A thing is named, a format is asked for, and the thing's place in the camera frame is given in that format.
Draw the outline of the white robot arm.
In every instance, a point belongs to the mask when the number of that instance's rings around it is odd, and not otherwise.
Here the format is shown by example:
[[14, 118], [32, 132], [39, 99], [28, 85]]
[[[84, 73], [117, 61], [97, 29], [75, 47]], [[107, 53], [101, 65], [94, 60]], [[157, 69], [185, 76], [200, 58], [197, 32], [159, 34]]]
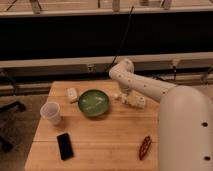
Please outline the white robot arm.
[[213, 100], [191, 86], [136, 75], [129, 59], [109, 76], [123, 92], [135, 90], [159, 103], [159, 171], [213, 171]]

